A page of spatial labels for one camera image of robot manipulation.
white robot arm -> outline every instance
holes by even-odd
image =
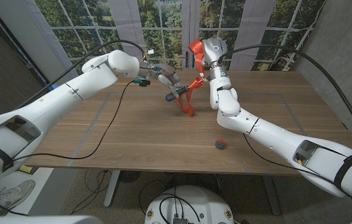
[[[115,50],[89,60],[82,71],[31,104],[0,115],[0,178],[23,165],[28,158],[16,159],[32,154],[49,130],[83,100],[112,85],[120,73],[136,76],[139,61]]]
[[[242,109],[226,69],[217,64],[219,57],[227,52],[225,41],[208,39],[202,44],[202,62],[211,72],[210,104],[218,110],[218,124],[247,134],[283,157],[292,167],[315,174],[298,171],[330,194],[352,196],[352,149],[333,141],[291,133]]]

wooden table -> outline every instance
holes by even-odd
[[[198,75],[179,71],[183,85]],[[329,139],[352,148],[352,134],[343,126],[308,82],[296,72],[228,72],[241,107],[289,131]],[[97,146],[130,79],[84,101],[49,132],[36,152],[82,157]],[[219,126],[209,103],[209,84],[194,90],[195,115],[184,114],[175,101],[165,101],[169,90],[157,80],[148,87],[130,84],[113,124],[95,154],[67,160],[36,156],[29,166],[115,170],[209,172],[221,174],[298,174],[257,157],[241,133]],[[215,147],[217,139],[227,143]],[[286,162],[250,139],[267,159]]]

gray fabric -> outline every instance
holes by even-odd
[[[111,15],[117,27],[119,38],[137,43],[146,51],[137,1],[108,0],[108,4],[110,5]],[[122,43],[122,47],[127,54],[141,58],[141,51],[135,46]]]
[[[260,44],[276,0],[246,0],[235,49]],[[259,49],[238,52],[231,58],[230,70],[251,70]]]
[[[47,23],[44,15],[39,11],[38,6],[34,2],[34,0],[23,0],[26,8],[28,8],[31,16],[34,18],[34,22],[37,24],[37,27],[40,29],[42,35],[45,37],[47,43],[49,44],[50,48],[53,50],[53,53],[56,55],[58,61],[63,66],[64,70],[72,66],[70,59],[68,58],[67,54],[65,53],[62,45],[57,40],[57,37],[53,33],[52,29],[50,28],[49,24]],[[72,78],[77,77],[78,74],[73,69],[68,73],[69,80]]]

table leg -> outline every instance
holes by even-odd
[[[281,209],[276,195],[276,188],[274,187],[273,179],[271,176],[262,176],[264,187],[266,188],[267,197],[269,198],[271,212],[274,215],[280,215]]]
[[[109,179],[109,184],[108,184],[108,188],[107,188],[106,197],[104,199],[104,206],[105,207],[110,207],[111,204],[113,203],[116,187],[118,186],[118,177],[119,177],[120,173],[121,173],[120,170],[113,170],[113,173],[111,174],[111,178]]]

orange cloth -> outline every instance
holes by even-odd
[[[188,86],[188,92],[186,92],[187,106],[181,104],[180,97],[176,99],[177,104],[182,108],[183,112],[188,114],[189,116],[194,115],[194,107],[190,104],[191,95],[193,90],[196,88],[200,88],[202,86],[203,80],[201,77],[196,77],[193,82]]]

